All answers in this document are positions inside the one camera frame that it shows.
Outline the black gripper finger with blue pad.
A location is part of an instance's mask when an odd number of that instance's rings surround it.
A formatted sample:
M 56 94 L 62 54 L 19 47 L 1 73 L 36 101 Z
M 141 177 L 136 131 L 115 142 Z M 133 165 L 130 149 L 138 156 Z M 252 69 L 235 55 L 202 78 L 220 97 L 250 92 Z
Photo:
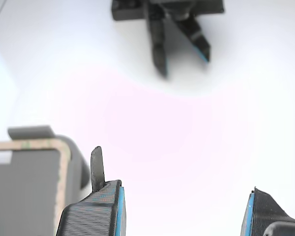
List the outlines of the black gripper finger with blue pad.
M 247 202 L 241 236 L 295 236 L 295 219 L 264 191 L 254 188 Z
M 121 180 L 106 181 L 102 148 L 90 157 L 92 192 L 61 214 L 58 236 L 125 236 L 126 206 Z

